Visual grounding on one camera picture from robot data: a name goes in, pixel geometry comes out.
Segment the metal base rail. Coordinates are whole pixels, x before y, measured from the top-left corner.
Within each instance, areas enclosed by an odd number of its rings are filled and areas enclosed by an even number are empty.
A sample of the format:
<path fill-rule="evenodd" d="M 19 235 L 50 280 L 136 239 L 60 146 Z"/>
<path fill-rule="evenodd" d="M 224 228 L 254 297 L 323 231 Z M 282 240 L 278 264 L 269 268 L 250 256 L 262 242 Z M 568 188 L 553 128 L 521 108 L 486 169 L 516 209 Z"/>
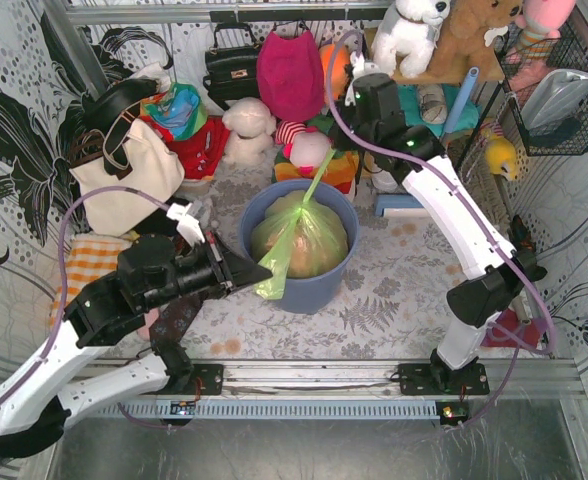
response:
<path fill-rule="evenodd" d="M 571 360 L 482 360 L 450 393 L 430 386 L 422 362 L 201 360 L 187 389 L 93 399 L 81 418 L 184 422 L 206 419 L 435 420 L 455 423 L 488 400 L 584 395 Z"/>

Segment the blue trash bin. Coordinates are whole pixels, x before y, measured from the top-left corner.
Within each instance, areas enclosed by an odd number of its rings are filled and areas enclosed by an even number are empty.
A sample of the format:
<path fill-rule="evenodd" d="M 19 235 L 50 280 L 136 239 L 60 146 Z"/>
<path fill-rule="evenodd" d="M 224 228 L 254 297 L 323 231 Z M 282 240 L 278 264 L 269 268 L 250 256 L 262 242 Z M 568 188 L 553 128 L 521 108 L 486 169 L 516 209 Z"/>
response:
<path fill-rule="evenodd" d="M 238 241 L 242 253 L 250 257 L 252 230 L 265 219 L 266 209 L 278 198 L 291 191 L 306 191 L 310 179 L 294 179 L 277 182 L 257 193 L 245 206 L 238 221 Z M 359 239 L 359 220 L 353 205 L 343 193 L 331 185 L 320 183 L 313 198 L 332 209 L 340 218 L 347 233 L 349 252 L 334 269 L 323 275 L 307 279 L 290 279 L 285 283 L 283 298 L 273 301 L 281 310 L 296 314 L 315 314 L 335 298 L 340 289 L 342 274 L 353 257 Z"/>

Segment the dark patterned necktie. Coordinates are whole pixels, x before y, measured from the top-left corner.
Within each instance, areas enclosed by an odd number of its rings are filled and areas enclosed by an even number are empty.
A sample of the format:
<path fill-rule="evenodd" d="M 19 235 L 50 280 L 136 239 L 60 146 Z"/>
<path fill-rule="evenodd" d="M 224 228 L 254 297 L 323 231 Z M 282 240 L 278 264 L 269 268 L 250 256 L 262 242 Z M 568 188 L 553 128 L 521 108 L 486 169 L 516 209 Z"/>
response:
<path fill-rule="evenodd" d="M 199 294 L 185 295 L 170 302 L 149 327 L 151 346 L 180 343 L 202 306 Z"/>

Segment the rainbow striped cloth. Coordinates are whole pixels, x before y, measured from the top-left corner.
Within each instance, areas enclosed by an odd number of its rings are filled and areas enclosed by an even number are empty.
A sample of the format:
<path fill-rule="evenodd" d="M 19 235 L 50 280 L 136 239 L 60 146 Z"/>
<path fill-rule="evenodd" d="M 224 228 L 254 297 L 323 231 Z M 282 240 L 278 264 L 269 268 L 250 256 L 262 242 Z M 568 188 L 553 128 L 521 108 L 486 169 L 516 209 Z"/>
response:
<path fill-rule="evenodd" d="M 329 138 L 328 133 L 335 125 L 335 122 L 330 117 L 317 115 L 303 124 L 308 127 L 316 127 L 320 132 L 324 133 Z M 283 147 L 281 145 L 277 145 L 276 143 L 275 145 L 280 148 L 280 151 L 277 153 L 274 160 L 272 170 L 273 183 L 299 178 L 313 179 L 315 177 L 318 169 L 321 166 L 313 169 L 310 172 L 300 171 L 284 157 Z M 332 160 L 329 162 L 323 173 L 321 181 L 335 187 L 344 195 L 348 195 L 354 186 L 358 164 L 359 154 L 356 151 L 335 150 Z"/>

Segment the brown teddy bear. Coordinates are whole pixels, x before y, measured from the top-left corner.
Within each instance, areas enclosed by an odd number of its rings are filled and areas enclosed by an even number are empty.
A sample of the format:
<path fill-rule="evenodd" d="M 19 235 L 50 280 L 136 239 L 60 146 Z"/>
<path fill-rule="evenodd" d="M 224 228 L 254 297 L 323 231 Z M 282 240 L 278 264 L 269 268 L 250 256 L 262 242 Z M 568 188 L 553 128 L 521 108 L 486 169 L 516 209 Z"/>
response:
<path fill-rule="evenodd" d="M 495 59 L 487 34 L 508 27 L 522 11 L 520 0 L 455 1 L 443 22 L 440 37 L 428 66 L 433 75 L 446 75 L 454 60 L 461 58 L 467 69 L 477 67 L 481 79 L 488 78 Z"/>

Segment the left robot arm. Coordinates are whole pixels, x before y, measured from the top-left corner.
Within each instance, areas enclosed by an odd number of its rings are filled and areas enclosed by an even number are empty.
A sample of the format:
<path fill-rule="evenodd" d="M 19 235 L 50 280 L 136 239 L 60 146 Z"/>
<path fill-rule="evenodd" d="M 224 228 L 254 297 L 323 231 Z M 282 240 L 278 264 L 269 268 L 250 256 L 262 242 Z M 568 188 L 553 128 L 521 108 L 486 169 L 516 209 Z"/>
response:
<path fill-rule="evenodd" d="M 130 333 L 150 311 L 187 297 L 197 307 L 270 279 L 269 269 L 231 251 L 213 232 L 185 254 L 146 235 L 119 253 L 117 267 L 65 307 L 57 332 L 24 363 L 32 375 L 0 385 L 0 458 L 26 458 L 89 414 L 130 397 L 194 387 L 179 339 L 158 338 L 147 356 L 89 380 L 75 375 Z"/>

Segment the white fluffy plush toy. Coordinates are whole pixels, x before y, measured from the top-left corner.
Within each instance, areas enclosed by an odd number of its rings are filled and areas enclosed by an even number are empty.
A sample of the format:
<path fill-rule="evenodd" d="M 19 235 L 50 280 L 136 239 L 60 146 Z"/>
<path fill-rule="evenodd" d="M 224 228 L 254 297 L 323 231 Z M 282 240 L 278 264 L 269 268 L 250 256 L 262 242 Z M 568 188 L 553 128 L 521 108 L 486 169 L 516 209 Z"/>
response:
<path fill-rule="evenodd" d="M 257 166 L 266 160 L 265 151 L 273 146 L 276 118 L 260 99 L 238 100 L 224 113 L 222 122 L 230 131 L 224 163 Z"/>

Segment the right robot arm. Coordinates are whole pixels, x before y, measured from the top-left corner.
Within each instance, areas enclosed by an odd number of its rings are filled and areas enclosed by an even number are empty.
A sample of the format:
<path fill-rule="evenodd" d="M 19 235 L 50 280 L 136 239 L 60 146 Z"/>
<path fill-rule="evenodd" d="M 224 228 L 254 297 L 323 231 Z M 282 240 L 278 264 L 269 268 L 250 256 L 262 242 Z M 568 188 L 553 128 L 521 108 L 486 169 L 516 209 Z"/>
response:
<path fill-rule="evenodd" d="M 428 363 L 398 370 L 405 395 L 486 395 L 478 349 L 493 322 L 543 274 L 534 254 L 517 249 L 489 222 L 461 184 L 438 138 L 406 125 L 396 83 L 384 73 L 359 74 L 336 115 L 339 140 L 372 154 L 429 213 L 453 248 L 465 281 L 450 289 L 454 315 Z"/>

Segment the crumpled brown paper trash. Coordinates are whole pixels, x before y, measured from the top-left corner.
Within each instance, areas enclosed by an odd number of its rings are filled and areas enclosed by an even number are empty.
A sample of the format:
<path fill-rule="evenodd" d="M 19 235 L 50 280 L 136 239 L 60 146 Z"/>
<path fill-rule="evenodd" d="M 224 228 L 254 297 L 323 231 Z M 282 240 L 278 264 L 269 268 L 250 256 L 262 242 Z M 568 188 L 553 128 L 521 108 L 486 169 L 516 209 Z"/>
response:
<path fill-rule="evenodd" d="M 306 279 L 323 275 L 336 268 L 349 252 L 348 236 L 340 219 L 301 217 L 287 247 L 274 255 L 270 251 L 286 232 L 290 221 L 261 222 L 251 235 L 251 255 L 261 261 L 266 255 L 278 268 L 289 261 L 287 277 Z"/>

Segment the green plastic trash bag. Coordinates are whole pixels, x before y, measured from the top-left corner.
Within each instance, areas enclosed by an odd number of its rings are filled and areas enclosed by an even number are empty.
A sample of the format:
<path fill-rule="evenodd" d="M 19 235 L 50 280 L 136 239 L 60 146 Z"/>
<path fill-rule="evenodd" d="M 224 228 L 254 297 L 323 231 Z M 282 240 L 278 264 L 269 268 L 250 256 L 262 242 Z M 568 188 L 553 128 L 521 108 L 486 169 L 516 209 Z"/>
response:
<path fill-rule="evenodd" d="M 309 187 L 277 198 L 252 231 L 252 256 L 272 273 L 254 287 L 265 300 L 282 299 L 287 279 L 320 276 L 347 257 L 343 222 L 333 209 L 314 199 L 334 155 L 335 150 L 329 149 Z"/>

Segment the colourful striped sock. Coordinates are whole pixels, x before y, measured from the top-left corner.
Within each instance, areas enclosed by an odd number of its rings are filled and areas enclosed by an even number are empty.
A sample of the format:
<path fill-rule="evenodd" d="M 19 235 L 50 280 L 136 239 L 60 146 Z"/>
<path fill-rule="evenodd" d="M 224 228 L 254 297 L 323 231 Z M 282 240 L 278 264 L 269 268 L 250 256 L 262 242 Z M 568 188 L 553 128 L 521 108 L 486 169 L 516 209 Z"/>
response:
<path fill-rule="evenodd" d="M 487 348 L 535 349 L 545 332 L 543 318 L 521 320 L 518 313 L 508 307 L 486 332 L 481 343 Z"/>

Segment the pink plush toy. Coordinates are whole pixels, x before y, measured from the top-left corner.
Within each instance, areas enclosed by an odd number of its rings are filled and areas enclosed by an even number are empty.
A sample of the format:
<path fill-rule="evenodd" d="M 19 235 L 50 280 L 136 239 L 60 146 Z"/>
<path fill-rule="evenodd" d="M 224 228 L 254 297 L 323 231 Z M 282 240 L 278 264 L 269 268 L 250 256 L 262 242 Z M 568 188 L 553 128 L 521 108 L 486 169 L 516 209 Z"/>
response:
<path fill-rule="evenodd" d="M 576 5 L 575 0 L 527 0 L 515 24 L 521 29 L 508 52 L 512 63 L 546 59 L 560 38 L 560 27 Z"/>

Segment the yellow plush toy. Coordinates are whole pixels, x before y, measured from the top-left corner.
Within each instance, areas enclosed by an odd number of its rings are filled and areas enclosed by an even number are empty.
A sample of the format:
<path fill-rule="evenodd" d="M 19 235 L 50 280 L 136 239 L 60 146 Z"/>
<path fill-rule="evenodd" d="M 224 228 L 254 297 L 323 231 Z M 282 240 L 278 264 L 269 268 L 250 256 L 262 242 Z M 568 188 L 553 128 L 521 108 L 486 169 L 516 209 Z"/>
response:
<path fill-rule="evenodd" d="M 517 151 L 499 125 L 484 124 L 480 130 L 485 161 L 490 173 L 514 181 L 518 173 Z"/>

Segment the colourful scarf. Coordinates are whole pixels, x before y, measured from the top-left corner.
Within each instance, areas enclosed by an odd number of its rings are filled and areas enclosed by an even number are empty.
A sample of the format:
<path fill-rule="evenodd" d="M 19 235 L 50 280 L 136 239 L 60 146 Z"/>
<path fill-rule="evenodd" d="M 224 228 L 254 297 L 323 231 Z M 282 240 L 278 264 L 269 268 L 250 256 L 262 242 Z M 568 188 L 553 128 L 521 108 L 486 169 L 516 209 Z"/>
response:
<path fill-rule="evenodd" d="M 139 118 L 165 142 L 177 142 L 198 133 L 208 114 L 194 86 L 172 83 L 167 92 L 141 101 Z"/>

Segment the orange plush toy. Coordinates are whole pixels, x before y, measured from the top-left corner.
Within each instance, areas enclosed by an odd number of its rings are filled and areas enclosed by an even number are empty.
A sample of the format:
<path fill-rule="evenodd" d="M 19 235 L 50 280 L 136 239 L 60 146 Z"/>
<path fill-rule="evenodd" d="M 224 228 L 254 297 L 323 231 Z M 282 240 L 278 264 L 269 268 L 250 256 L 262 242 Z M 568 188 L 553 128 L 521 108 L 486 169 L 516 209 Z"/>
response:
<path fill-rule="evenodd" d="M 335 50 L 336 45 L 333 43 L 325 44 L 319 49 L 324 74 L 327 74 L 329 61 Z M 334 100 L 338 100 L 347 89 L 349 76 L 346 68 L 348 66 L 350 66 L 350 54 L 348 49 L 342 46 L 338 49 L 336 59 L 331 68 L 331 85 Z"/>

